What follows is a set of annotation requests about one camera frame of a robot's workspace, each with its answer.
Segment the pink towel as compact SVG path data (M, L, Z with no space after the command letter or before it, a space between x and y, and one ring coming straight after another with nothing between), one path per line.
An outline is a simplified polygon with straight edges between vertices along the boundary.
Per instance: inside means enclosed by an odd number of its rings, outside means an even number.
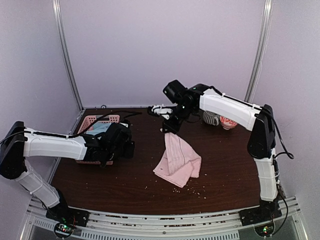
M202 157L181 137L164 135L165 150L153 172L167 182L183 188L190 178L198 178Z

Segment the pink plastic basket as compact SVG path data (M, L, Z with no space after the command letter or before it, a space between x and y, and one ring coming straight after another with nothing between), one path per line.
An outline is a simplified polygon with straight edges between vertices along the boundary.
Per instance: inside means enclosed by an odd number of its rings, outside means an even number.
M97 118L99 118L99 115L88 115L84 118L83 122L80 125L80 128L78 130L78 133L84 131L90 124L92 124ZM91 134L96 135L99 133L102 133L103 130L107 130L107 128L112 123L119 123L120 122L120 116L118 114L112 114L108 115L98 122L94 123L86 132L85 134Z

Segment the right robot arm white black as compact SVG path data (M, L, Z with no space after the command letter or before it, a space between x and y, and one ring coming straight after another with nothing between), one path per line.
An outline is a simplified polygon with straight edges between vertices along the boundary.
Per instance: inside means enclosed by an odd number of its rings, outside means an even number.
M247 151L256 164L260 199L265 202L257 208L256 216L261 221L268 220L276 212L272 202L278 196L273 109L269 105L261 107L238 100L202 83L186 88L178 80L173 80L163 93L174 104L173 107L160 106L159 110L154 110L164 118L165 132L177 133L182 123L200 110L225 117L251 132Z

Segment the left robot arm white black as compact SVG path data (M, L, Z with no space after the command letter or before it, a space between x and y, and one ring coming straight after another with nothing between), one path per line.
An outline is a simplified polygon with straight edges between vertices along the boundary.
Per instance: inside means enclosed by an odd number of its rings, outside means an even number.
M63 194L45 182L27 158L68 158L98 162L104 167L119 158L131 159L134 150L132 132L123 123L111 123L105 131L95 135L86 132L63 135L36 131L16 121L0 142L0 174L18 182L61 222L67 222L72 218L72 211Z

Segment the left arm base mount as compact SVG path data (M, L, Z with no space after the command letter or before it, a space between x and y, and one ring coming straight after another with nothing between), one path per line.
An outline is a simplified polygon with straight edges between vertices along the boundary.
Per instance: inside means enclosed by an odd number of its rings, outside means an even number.
M86 210L75 208L69 209L69 216L58 217L52 211L46 211L46 218L55 220L57 223L53 227L53 233L59 239L69 238L77 227L86 227L90 213Z

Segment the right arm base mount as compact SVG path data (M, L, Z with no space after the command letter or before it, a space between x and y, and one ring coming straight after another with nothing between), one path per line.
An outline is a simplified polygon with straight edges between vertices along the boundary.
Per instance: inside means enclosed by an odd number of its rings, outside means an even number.
M262 238L271 237L276 231L275 218L281 217L279 209L270 211L262 207L243 209L239 213L242 226L254 226L255 233Z

